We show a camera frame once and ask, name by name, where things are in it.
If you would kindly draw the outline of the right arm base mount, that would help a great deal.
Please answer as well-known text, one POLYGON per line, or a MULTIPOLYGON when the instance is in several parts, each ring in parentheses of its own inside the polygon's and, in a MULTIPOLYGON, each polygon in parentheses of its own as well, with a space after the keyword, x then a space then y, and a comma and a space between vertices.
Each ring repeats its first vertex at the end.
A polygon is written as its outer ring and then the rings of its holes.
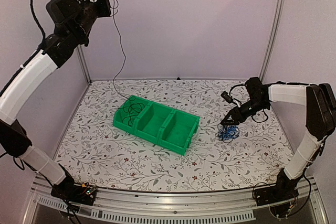
POLYGON ((252 197, 257 206, 269 206, 270 213, 277 219, 288 218, 297 205, 298 190, 278 190, 275 185, 260 182, 252 190, 252 197))

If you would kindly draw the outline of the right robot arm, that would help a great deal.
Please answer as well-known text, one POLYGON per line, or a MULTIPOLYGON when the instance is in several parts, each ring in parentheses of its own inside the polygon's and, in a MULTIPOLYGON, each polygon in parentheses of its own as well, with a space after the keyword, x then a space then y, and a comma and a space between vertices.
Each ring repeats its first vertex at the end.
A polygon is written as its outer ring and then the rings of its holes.
POLYGON ((222 98, 235 103, 221 120, 222 126, 239 125, 250 116, 264 109, 269 110, 271 103, 284 102, 302 105, 306 108, 306 131, 291 161, 277 175, 276 185, 271 196, 276 201, 284 200, 291 194, 306 169, 323 151, 326 139, 335 130, 335 96, 328 83, 305 84, 281 82, 263 84, 258 77, 248 79, 243 85, 249 100, 241 103, 230 92, 222 92, 222 98))

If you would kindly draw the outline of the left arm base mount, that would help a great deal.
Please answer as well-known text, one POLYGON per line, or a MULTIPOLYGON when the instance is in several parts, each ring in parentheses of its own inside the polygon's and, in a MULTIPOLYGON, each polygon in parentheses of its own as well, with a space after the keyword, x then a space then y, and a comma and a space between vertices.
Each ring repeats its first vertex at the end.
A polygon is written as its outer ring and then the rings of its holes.
POLYGON ((51 195, 65 201, 75 202, 92 206, 97 194, 97 187, 94 185, 76 184, 73 182, 62 182, 53 185, 51 195))

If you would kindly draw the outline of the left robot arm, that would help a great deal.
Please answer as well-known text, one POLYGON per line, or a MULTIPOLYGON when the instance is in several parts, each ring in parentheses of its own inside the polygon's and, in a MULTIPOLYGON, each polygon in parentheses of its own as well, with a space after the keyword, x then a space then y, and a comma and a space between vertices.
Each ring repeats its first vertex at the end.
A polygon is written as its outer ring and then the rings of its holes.
POLYGON ((42 40, 1 91, 1 146, 5 152, 45 176, 67 200, 78 195, 78 188, 64 168, 35 147, 17 120, 17 116, 36 89, 73 55, 79 45, 89 45, 95 21, 111 16, 109 0, 51 0, 46 10, 54 22, 54 31, 46 35, 30 0, 34 21, 42 40))

